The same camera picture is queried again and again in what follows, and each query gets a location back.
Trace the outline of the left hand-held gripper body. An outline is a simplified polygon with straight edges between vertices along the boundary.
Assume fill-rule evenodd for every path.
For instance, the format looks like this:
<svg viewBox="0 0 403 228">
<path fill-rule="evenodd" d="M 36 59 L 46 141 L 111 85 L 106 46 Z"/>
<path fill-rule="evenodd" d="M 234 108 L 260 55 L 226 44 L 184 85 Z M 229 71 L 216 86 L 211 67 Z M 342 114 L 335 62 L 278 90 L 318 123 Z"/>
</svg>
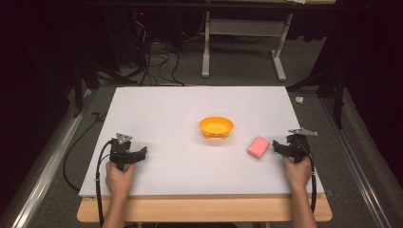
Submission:
<svg viewBox="0 0 403 228">
<path fill-rule="evenodd" d="M 131 136 L 117 133 L 115 138 L 111 139 L 111 149 L 109 160 L 114 162 L 120 171 L 126 171 L 130 164 L 131 154 Z"/>
</svg>

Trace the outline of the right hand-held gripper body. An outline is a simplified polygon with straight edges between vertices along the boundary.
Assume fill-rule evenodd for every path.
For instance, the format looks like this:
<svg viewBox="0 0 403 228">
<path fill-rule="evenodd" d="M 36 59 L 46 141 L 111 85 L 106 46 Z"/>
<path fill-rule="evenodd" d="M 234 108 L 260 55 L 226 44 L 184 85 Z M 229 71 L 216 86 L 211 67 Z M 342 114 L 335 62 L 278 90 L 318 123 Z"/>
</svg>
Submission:
<svg viewBox="0 0 403 228">
<path fill-rule="evenodd" d="M 294 163 L 301 162 L 304 157 L 311 154 L 307 137 L 316 137 L 317 133 L 303 127 L 300 129 L 291 129 L 289 133 L 290 135 L 286 139 L 289 143 L 288 148 L 291 150 L 291 157 L 294 159 Z"/>
</svg>

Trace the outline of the pink soap bar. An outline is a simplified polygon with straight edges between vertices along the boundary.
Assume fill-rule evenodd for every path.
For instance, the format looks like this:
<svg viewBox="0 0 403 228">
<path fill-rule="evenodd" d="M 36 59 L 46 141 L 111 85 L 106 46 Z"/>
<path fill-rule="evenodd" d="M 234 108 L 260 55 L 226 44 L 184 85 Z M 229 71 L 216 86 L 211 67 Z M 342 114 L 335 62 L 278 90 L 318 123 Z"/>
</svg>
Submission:
<svg viewBox="0 0 403 228">
<path fill-rule="evenodd" d="M 247 153 L 256 159 L 260 159 L 269 146 L 269 141 L 257 136 L 247 148 Z"/>
</svg>

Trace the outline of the orange soap dish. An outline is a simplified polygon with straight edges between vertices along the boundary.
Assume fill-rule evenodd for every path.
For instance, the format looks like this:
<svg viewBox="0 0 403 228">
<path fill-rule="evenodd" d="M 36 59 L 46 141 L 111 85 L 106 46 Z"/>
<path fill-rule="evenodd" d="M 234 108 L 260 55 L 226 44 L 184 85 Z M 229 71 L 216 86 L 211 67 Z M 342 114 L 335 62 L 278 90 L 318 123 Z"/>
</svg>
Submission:
<svg viewBox="0 0 403 228">
<path fill-rule="evenodd" d="M 200 121 L 199 128 L 206 139 L 226 139 L 234 124 L 224 117 L 207 117 Z"/>
</svg>

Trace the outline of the person's left hand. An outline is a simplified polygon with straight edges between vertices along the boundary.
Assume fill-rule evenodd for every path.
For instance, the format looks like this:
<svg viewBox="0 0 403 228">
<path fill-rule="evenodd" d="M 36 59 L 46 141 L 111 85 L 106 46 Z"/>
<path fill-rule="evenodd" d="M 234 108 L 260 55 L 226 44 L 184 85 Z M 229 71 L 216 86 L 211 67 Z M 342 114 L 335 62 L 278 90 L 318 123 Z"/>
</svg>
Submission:
<svg viewBox="0 0 403 228">
<path fill-rule="evenodd" d="M 126 171 L 118 169 L 117 164 L 106 163 L 106 185 L 115 198 L 126 198 L 131 189 L 136 165 L 130 164 Z"/>
</svg>

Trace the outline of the person's right hand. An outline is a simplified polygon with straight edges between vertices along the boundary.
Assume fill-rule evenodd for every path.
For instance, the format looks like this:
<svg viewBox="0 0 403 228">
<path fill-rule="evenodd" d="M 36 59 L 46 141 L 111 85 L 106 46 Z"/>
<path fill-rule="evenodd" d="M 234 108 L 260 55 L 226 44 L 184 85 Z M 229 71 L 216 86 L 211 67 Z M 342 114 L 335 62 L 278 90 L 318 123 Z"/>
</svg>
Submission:
<svg viewBox="0 0 403 228">
<path fill-rule="evenodd" d="M 283 156 L 282 159 L 286 169 L 286 176 L 292 190 L 305 191 L 312 173 L 310 160 L 305 157 L 302 161 L 293 163 L 288 157 Z"/>
</svg>

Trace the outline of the white foam board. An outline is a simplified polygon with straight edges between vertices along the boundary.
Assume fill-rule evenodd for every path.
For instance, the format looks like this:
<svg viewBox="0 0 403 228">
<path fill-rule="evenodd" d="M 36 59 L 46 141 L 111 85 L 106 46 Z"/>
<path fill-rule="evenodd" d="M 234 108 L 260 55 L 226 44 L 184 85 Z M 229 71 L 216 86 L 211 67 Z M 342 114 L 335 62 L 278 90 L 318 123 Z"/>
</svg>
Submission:
<svg viewBox="0 0 403 228">
<path fill-rule="evenodd" d="M 282 86 L 120 87 L 94 152 L 108 153 L 117 133 L 132 137 L 134 151 L 147 147 L 133 197 L 287 195 L 280 154 L 268 148 L 256 159 L 247 148 L 257 136 L 285 143 L 299 127 L 295 104 Z M 234 124 L 226 139 L 203 136 L 207 117 Z"/>
</svg>

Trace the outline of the black metal stand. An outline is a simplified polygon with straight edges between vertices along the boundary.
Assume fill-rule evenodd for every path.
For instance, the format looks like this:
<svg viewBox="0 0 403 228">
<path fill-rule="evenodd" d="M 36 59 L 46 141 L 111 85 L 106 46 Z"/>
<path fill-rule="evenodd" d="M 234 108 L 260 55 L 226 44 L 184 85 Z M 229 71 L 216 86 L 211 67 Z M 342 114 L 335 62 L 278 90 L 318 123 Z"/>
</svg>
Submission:
<svg viewBox="0 0 403 228">
<path fill-rule="evenodd" d="M 314 85 L 317 85 L 318 98 L 334 97 L 333 118 L 336 126 L 342 129 L 341 111 L 343 107 L 344 73 L 335 67 L 326 68 L 319 73 L 314 73 L 306 79 L 287 86 L 286 90 L 294 92 L 302 87 Z"/>
<path fill-rule="evenodd" d="M 84 60 L 83 62 L 78 62 L 74 68 L 74 118 L 77 118 L 84 110 L 85 95 L 83 93 L 83 85 L 86 85 L 89 90 L 98 90 L 101 85 L 98 80 L 99 73 L 103 73 L 119 83 L 136 84 L 136 81 L 130 80 L 116 71 L 104 68 L 93 61 Z"/>
</svg>

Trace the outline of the dark computer tower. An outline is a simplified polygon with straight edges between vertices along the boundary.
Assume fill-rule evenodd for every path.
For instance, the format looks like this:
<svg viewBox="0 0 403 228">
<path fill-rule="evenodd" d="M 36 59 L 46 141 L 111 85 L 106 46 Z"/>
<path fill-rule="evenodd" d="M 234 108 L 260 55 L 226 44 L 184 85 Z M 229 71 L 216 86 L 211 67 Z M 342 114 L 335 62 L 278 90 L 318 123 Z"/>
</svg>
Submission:
<svg viewBox="0 0 403 228">
<path fill-rule="evenodd" d="M 145 65 L 146 53 L 149 51 L 148 24 L 143 10 L 128 9 L 126 12 L 129 32 L 130 65 Z"/>
</svg>

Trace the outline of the aluminium rail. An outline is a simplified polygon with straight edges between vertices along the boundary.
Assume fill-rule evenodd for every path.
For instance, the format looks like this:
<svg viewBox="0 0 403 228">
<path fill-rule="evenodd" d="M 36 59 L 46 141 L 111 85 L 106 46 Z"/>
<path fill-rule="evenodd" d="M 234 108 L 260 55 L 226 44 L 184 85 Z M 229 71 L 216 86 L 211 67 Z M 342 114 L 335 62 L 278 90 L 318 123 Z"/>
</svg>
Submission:
<svg viewBox="0 0 403 228">
<path fill-rule="evenodd" d="M 26 203 L 22 207 L 11 228 L 28 227 L 31 219 L 34 217 L 51 186 L 57 173 L 57 169 L 67 153 L 68 146 L 82 118 L 83 115 L 79 113 L 77 117 L 67 118 L 63 121 L 65 128 L 59 132 L 59 136 L 55 139 L 55 145 L 50 149 L 51 154 L 48 158 L 48 162 L 37 179 L 37 182 L 32 187 Z"/>
<path fill-rule="evenodd" d="M 376 195 L 361 165 L 359 164 L 357 157 L 355 156 L 355 152 L 351 147 L 346 134 L 334 120 L 334 111 L 331 107 L 330 102 L 327 99 L 320 99 L 319 102 L 324 109 L 327 117 L 330 119 L 332 127 L 336 132 L 337 138 L 342 146 L 343 156 L 345 157 L 349 169 L 351 170 L 351 173 L 355 179 L 355 184 L 373 218 L 376 227 L 392 228 L 392 225 L 380 204 L 378 196 Z"/>
</svg>

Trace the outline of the white metal table frame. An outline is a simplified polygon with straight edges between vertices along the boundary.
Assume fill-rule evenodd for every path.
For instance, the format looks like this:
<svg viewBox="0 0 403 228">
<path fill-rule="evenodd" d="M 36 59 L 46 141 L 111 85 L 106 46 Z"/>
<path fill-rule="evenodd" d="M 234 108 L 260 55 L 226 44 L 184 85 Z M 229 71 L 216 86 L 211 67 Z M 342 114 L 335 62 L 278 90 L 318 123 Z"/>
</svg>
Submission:
<svg viewBox="0 0 403 228">
<path fill-rule="evenodd" d="M 210 36 L 236 35 L 236 36 L 260 36 L 277 37 L 278 46 L 271 51 L 274 67 L 280 82 L 286 81 L 286 75 L 280 60 L 280 54 L 291 26 L 293 14 L 288 13 L 283 21 L 260 21 L 240 19 L 216 19 L 211 18 L 208 11 L 204 15 L 204 48 L 202 55 L 201 76 L 208 78 L 210 75 Z"/>
</svg>

